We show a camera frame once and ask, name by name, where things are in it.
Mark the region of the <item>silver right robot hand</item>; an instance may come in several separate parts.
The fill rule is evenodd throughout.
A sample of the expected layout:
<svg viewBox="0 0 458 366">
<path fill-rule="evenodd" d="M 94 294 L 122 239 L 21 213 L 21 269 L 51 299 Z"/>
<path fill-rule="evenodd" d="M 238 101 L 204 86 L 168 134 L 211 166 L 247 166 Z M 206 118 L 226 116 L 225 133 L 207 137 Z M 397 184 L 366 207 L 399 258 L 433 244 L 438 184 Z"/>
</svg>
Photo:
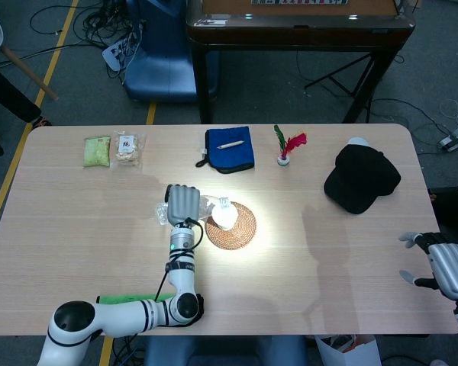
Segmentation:
<svg viewBox="0 0 458 366">
<path fill-rule="evenodd" d="M 418 246 L 427 255 L 433 273 L 432 278 L 419 278 L 400 270 L 399 274 L 409 284 L 440 292 L 448 299 L 458 300 L 458 244 L 448 242 L 442 233 L 406 232 L 399 241 L 410 249 Z"/>
</svg>

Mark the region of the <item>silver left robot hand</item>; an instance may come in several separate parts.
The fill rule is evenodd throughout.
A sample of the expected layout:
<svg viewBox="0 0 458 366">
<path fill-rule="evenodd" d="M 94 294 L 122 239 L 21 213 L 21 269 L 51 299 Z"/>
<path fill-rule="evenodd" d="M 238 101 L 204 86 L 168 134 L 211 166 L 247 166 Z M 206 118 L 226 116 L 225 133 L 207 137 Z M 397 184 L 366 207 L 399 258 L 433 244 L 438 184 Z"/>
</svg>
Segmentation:
<svg viewBox="0 0 458 366">
<path fill-rule="evenodd" d="M 187 218 L 199 220 L 200 191 L 187 185 L 168 185 L 165 193 L 167 220 L 172 226 Z"/>
</svg>

